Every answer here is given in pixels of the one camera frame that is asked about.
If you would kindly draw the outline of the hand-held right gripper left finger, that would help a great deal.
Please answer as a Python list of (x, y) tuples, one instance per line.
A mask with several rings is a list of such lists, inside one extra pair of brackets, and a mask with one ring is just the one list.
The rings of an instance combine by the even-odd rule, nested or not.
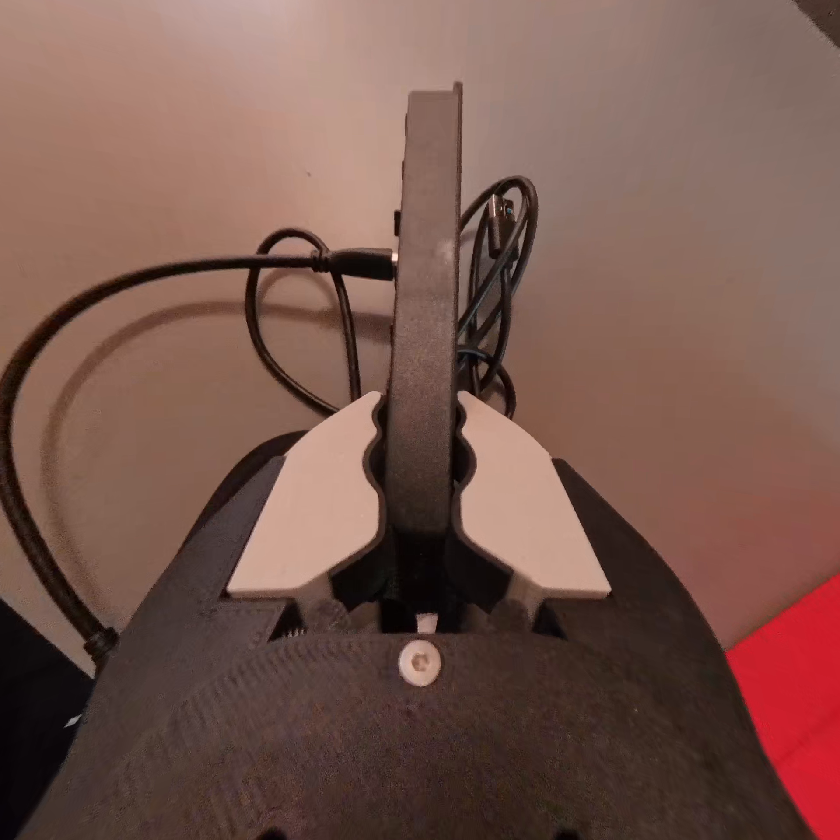
[(233, 599), (373, 600), (385, 583), (383, 494), (371, 472), (383, 394), (368, 392), (287, 452), (228, 580)]

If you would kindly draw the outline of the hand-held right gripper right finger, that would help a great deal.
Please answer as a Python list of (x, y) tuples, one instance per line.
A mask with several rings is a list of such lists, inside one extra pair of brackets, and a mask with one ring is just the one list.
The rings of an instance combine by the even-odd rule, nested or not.
[(612, 587), (549, 452), (510, 418), (458, 393), (467, 456), (453, 524), (507, 578), (512, 599), (604, 599)]

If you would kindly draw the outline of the black usb hub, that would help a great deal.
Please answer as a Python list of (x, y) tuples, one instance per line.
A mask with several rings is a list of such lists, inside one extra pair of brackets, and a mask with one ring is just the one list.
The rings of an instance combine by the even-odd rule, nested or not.
[(451, 507), (462, 127), (461, 82), (409, 94), (384, 478), (395, 532), (421, 543)]

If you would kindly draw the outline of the red plastic bin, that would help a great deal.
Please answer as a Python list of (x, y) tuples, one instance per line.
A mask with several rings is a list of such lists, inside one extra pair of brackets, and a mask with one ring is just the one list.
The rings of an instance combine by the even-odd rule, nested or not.
[(839, 576), (745, 637), (728, 663), (762, 746), (818, 838), (839, 838)]

